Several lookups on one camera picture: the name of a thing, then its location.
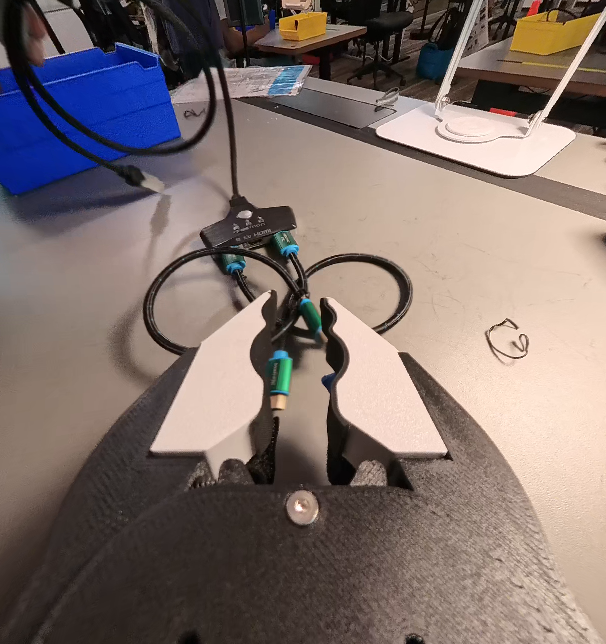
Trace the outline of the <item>yellow box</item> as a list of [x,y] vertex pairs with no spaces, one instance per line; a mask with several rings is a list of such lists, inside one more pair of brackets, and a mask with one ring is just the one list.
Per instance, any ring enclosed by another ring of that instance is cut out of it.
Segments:
[[545,56],[580,47],[598,18],[599,14],[575,17],[559,10],[526,16],[516,23],[510,50]]

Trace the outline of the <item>black hdmi switch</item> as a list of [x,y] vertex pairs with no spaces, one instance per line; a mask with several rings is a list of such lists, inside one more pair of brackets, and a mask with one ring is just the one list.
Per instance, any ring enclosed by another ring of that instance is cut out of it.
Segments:
[[266,246],[276,233],[293,231],[297,222],[291,207],[256,207],[245,197],[233,197],[227,215],[203,228],[200,238],[208,248]]

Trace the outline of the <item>clear plastic bag blue label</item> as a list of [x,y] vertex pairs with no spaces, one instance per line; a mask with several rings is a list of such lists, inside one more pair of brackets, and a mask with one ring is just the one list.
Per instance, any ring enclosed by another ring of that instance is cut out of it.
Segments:
[[[250,68],[225,68],[226,83],[231,99],[296,95],[311,71],[310,65]],[[197,78],[170,92],[175,105],[210,100],[206,77]]]

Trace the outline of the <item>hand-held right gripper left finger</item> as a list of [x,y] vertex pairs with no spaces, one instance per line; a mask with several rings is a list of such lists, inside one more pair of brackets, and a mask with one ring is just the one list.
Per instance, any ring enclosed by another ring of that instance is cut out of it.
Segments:
[[218,476],[228,459],[248,463],[273,433],[267,363],[276,293],[266,291],[207,337],[155,436],[157,457],[202,457]]

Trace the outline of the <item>dark grey desk panel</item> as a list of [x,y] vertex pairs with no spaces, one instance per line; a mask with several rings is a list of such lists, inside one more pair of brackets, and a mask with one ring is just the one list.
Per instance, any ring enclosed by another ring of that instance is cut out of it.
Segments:
[[319,117],[336,124],[363,129],[396,114],[397,101],[390,108],[376,109],[375,100],[382,92],[362,92],[341,88],[337,84],[308,78],[296,95],[272,96],[270,101],[306,115]]

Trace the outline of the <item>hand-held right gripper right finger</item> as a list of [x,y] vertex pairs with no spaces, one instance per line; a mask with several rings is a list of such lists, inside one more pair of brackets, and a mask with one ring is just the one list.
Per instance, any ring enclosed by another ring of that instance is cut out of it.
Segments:
[[388,482],[409,486],[402,460],[448,455],[409,372],[409,356],[333,298],[320,303],[325,358],[332,378],[327,411],[329,483],[347,486],[359,467],[382,465]]

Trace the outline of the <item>black office chair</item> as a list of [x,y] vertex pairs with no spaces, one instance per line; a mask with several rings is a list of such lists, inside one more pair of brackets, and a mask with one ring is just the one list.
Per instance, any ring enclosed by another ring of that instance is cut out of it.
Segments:
[[405,28],[409,27],[413,20],[413,12],[408,10],[381,13],[377,18],[367,20],[365,23],[366,34],[364,44],[371,44],[374,48],[374,57],[371,62],[365,61],[363,51],[362,66],[356,73],[346,80],[348,85],[355,79],[361,80],[366,74],[372,73],[372,84],[375,90],[378,89],[377,76],[382,71],[385,76],[397,76],[399,86],[404,86],[406,81],[403,74],[394,69],[391,64],[385,62],[380,54],[380,44],[389,37],[400,35]]

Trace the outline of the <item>small yellow bin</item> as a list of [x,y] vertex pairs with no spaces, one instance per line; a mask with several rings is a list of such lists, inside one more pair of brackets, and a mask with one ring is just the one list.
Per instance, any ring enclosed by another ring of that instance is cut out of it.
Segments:
[[324,36],[327,12],[302,12],[280,18],[279,33],[286,41],[302,42]]

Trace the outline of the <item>braided hdmi cable green plugs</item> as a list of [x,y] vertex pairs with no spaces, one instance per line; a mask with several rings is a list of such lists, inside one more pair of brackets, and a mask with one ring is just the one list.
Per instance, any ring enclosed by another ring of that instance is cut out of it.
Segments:
[[321,314],[309,297],[309,278],[323,269],[342,263],[364,263],[387,272],[397,283],[399,300],[395,312],[384,322],[373,326],[377,334],[384,334],[397,326],[408,313],[413,298],[413,285],[406,271],[384,257],[366,253],[341,253],[324,258],[305,269],[299,259],[299,244],[291,232],[277,232],[271,239],[281,257],[291,263],[297,276],[297,286],[284,301],[283,316],[275,326],[272,336],[274,346],[285,342],[299,318],[303,318],[307,330],[316,341],[323,342],[324,334]]

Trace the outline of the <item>blue trash bin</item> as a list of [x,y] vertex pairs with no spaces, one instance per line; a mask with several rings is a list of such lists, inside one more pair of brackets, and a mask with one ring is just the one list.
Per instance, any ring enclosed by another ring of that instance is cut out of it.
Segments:
[[436,43],[425,43],[417,60],[416,76],[440,83],[444,79],[453,52],[454,48],[442,50]]

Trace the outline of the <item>white stand clear legs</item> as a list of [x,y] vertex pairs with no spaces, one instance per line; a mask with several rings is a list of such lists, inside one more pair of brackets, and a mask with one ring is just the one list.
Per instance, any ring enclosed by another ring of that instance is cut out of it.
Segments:
[[545,124],[606,22],[606,5],[545,107],[529,118],[511,117],[455,106],[449,92],[482,1],[473,1],[438,96],[378,126],[378,138],[424,151],[498,176],[521,178],[535,173],[575,138],[572,130]]

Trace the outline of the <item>large blue plastic bin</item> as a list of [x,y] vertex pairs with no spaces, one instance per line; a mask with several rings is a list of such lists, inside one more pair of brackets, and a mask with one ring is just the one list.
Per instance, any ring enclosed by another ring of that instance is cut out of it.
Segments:
[[[34,68],[45,89],[72,117],[95,133],[132,148],[180,137],[180,129],[154,53],[116,44],[47,59]],[[0,69],[0,184],[12,195],[96,166],[41,124],[12,70]]]

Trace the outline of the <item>background work table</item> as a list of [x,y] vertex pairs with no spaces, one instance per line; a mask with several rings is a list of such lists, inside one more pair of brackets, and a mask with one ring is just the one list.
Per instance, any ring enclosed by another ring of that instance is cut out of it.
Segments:
[[[513,51],[510,45],[507,39],[462,58],[455,77],[553,91],[579,50],[535,55]],[[606,98],[606,54],[592,46],[565,92]]]
[[325,34],[315,36],[303,41],[285,40],[278,30],[270,33],[260,40],[254,46],[264,53],[275,53],[295,57],[309,52],[323,52],[318,54],[320,58],[328,58],[326,50],[336,44],[344,43],[365,35],[367,28],[365,26],[351,26],[346,24],[327,24]]

